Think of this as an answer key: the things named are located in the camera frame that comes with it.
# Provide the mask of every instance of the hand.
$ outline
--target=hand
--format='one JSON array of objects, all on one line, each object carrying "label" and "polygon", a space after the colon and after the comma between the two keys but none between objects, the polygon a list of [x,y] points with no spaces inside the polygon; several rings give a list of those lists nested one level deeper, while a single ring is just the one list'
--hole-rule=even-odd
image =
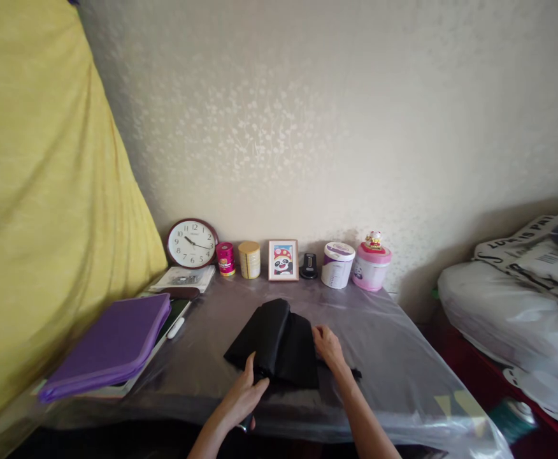
[{"label": "hand", "polygon": [[[261,379],[255,386],[253,385],[254,356],[255,353],[252,353],[247,358],[245,371],[238,377],[222,403],[211,415],[225,427],[226,432],[243,421],[254,410],[268,387],[268,378]],[[252,420],[252,429],[254,428],[255,418]]]},{"label": "hand", "polygon": [[198,245],[192,242],[192,240],[188,236],[184,236],[184,237],[186,241],[188,241],[190,244],[194,245],[195,247],[200,247],[201,249],[205,249],[205,250],[211,250],[211,247],[203,247],[202,245]]},{"label": "hand", "polygon": [[332,372],[347,365],[343,357],[341,343],[327,325],[313,327],[313,341],[315,341],[315,349]]}]

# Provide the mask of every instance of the notebook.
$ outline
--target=notebook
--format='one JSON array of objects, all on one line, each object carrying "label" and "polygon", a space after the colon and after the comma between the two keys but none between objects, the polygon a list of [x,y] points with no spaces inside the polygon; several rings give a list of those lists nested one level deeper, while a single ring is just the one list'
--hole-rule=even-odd
[{"label": "notebook", "polygon": [[137,376],[170,310],[168,294],[114,302],[40,389],[39,400],[50,403]]}]

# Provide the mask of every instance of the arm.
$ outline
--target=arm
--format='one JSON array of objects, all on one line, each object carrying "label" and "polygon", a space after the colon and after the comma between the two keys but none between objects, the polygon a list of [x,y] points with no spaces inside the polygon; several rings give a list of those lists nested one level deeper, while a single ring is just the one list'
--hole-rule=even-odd
[{"label": "arm", "polygon": [[[247,358],[245,371],[239,376],[215,409],[211,417],[204,424],[201,433],[188,455],[188,459],[215,458],[224,438],[239,422],[250,414],[268,387],[268,378],[261,379],[254,384],[254,355]],[[255,428],[255,418],[252,420],[252,429]]]},{"label": "arm", "polygon": [[358,456],[361,459],[400,459],[345,363],[338,338],[327,326],[321,325],[313,327],[313,339],[317,352],[338,383]]}]

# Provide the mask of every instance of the wallpaper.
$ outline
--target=wallpaper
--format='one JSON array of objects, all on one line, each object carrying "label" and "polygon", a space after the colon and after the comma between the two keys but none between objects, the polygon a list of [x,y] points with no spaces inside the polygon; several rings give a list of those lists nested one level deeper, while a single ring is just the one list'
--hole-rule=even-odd
[{"label": "wallpaper", "polygon": [[198,217],[320,256],[379,230],[386,288],[425,322],[442,268],[558,212],[558,1],[84,0],[80,15],[163,236]]}]

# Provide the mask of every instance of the desk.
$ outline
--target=desk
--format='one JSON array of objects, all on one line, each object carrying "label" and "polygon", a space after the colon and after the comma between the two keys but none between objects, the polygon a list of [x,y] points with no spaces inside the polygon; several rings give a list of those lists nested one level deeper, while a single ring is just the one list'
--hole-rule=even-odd
[{"label": "desk", "polygon": [[[351,282],[335,290],[319,280],[268,282],[216,275],[123,400],[67,399],[44,425],[78,428],[124,419],[176,418],[203,424],[240,373],[223,359],[254,310],[284,298],[293,312],[325,323],[338,336],[347,363],[396,444],[419,443],[453,457],[509,458],[496,428],[417,327],[385,291]],[[318,442],[352,440],[338,390],[320,368],[320,389],[269,388],[255,410],[256,432]]]}]

